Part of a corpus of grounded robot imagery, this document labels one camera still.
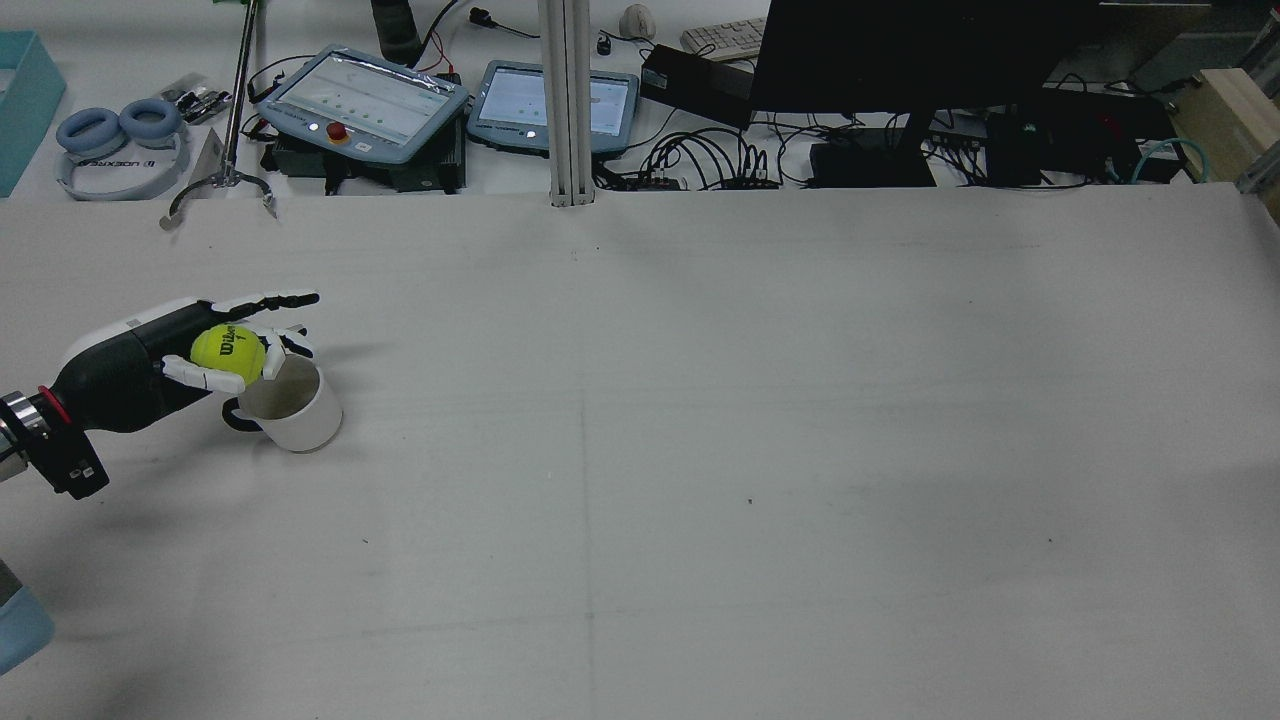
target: tennis ball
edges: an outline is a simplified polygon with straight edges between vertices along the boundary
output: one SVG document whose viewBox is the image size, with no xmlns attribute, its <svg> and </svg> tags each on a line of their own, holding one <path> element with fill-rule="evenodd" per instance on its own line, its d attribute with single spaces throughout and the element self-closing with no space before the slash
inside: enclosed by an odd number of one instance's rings
<svg viewBox="0 0 1280 720">
<path fill-rule="evenodd" d="M 262 377 L 266 348 L 256 334 L 239 325 L 214 325 L 191 343 L 191 361 L 236 373 L 244 378 L 244 387 L 248 387 Z"/>
</svg>

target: red emergency stop button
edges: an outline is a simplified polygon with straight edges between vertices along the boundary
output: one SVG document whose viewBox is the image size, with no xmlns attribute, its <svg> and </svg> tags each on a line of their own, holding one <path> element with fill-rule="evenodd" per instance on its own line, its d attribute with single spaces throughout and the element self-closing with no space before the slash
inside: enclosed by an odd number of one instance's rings
<svg viewBox="0 0 1280 720">
<path fill-rule="evenodd" d="M 343 142 L 351 140 L 351 136 L 347 135 L 347 126 L 338 122 L 329 123 L 325 132 L 329 133 L 329 142 L 334 145 L 342 145 Z"/>
</svg>

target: mug handle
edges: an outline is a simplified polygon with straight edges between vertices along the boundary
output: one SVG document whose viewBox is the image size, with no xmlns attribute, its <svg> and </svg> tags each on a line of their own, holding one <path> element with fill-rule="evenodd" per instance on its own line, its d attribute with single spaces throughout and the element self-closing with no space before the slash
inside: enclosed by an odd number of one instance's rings
<svg viewBox="0 0 1280 720">
<path fill-rule="evenodd" d="M 253 420 L 246 420 L 239 415 L 236 415 L 236 410 L 239 410 L 239 398 L 233 397 L 227 402 L 223 402 L 223 421 L 227 423 L 233 430 L 239 430 L 242 433 L 260 433 L 262 432 L 262 425 L 259 425 Z"/>
</svg>

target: white mug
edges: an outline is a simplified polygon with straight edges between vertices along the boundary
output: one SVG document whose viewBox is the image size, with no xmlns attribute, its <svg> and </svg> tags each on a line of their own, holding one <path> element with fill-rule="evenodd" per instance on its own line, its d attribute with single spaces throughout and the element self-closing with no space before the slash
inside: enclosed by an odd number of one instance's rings
<svg viewBox="0 0 1280 720">
<path fill-rule="evenodd" d="M 261 430 L 291 452 L 307 452 L 338 433 L 342 405 L 315 363 L 287 355 L 274 379 L 260 379 L 223 404 L 223 420 L 241 432 Z"/>
</svg>

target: touchscreen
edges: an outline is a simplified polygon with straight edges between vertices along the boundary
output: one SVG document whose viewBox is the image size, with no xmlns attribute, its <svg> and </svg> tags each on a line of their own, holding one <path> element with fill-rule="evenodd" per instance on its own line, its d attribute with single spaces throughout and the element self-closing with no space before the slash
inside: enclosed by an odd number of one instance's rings
<svg viewBox="0 0 1280 720">
<path fill-rule="evenodd" d="M 480 119 L 525 126 L 547 124 L 541 73 L 498 68 L 489 83 Z M 627 108 L 627 83 L 591 78 L 591 132 L 618 135 Z"/>
<path fill-rule="evenodd" d="M 333 54 L 279 101 L 403 145 L 449 97 L 355 58 Z"/>
</svg>

